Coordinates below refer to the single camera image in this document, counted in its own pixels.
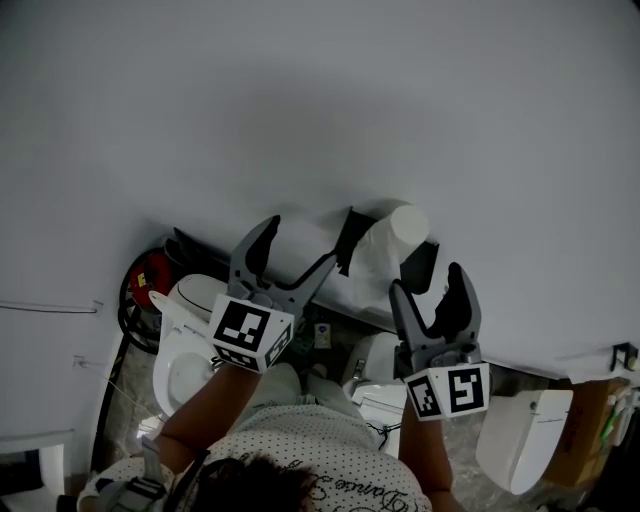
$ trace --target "dark hair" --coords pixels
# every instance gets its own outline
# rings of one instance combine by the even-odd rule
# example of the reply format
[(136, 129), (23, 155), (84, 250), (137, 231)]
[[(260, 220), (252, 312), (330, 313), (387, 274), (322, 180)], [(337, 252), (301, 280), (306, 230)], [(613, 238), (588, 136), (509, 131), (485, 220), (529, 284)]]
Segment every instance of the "dark hair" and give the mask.
[(308, 469), (281, 468), (264, 456), (215, 461), (202, 469), (194, 512), (277, 510), (299, 512), (309, 487)]

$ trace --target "black and white marker cube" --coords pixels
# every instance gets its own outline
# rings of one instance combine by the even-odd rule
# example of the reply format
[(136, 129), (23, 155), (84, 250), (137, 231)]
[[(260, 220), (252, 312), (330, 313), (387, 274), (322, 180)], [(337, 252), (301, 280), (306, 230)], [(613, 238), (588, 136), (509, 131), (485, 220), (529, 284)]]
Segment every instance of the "black and white marker cube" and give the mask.
[(487, 363), (427, 368), (405, 379), (420, 421), (455, 418), (489, 407)]
[(209, 321), (209, 341), (220, 359), (264, 373), (293, 339), (294, 317), (219, 294)]

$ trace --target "marble floor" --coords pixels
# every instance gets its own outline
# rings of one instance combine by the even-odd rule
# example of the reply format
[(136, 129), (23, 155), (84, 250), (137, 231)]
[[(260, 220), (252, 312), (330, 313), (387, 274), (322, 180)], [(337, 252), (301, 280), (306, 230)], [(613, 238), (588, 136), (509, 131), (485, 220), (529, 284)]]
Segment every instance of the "marble floor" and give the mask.
[[(334, 327), (332, 339), (337, 347), (339, 361), (346, 362), (354, 336), (349, 329)], [(127, 349), (118, 386), (140, 406), (120, 393), (114, 393), (104, 435), (98, 451), (98, 469), (103, 469), (116, 460), (140, 451), (140, 438), (153, 433), (161, 426), (162, 411), (155, 401), (152, 374), (154, 356), (133, 346)], [(339, 369), (330, 372), (330, 378), (339, 374)], [(543, 389), (547, 381), (501, 367), (492, 367), (493, 388), (496, 386), (517, 387), (518, 389)], [(454, 492), (458, 500), (469, 512), (533, 512), (537, 506), (549, 500), (563, 499), (575, 501), (577, 497), (543, 482), (522, 496), (513, 496), (496, 486), (479, 468), (475, 460), (475, 446), (482, 427), (483, 414), (475, 414), (444, 422), (444, 437), (451, 460), (455, 484)]]

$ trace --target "person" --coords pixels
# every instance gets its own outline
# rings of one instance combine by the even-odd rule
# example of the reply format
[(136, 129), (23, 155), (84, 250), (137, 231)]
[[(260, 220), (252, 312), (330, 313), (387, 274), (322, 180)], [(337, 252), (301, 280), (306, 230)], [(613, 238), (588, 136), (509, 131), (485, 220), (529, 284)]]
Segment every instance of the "person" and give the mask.
[[(286, 363), (262, 376), (221, 366), (155, 439), (167, 492), (180, 500), (176, 510), (463, 510), (451, 493), (439, 421), (419, 422), (407, 402), (395, 459), (378, 451), (357, 408), (324, 377), (320, 365), (302, 378)], [(204, 450), (197, 477), (177, 493)], [(141, 457), (117, 462), (87, 484), (78, 510), (96, 510), (99, 479), (131, 480), (143, 473)]]

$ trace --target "person's arm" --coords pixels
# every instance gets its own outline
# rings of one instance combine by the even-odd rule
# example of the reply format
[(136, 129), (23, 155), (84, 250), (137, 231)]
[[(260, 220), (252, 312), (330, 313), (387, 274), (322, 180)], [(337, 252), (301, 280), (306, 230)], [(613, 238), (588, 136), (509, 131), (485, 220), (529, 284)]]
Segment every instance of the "person's arm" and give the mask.
[(407, 397), (400, 430), (398, 458), (411, 470), (434, 512), (462, 512), (451, 494), (453, 476), (439, 421), (418, 421)]
[(222, 439), (236, 421), (260, 381), (257, 373), (222, 365), (211, 380), (164, 424), (155, 439), (160, 462), (175, 474)]

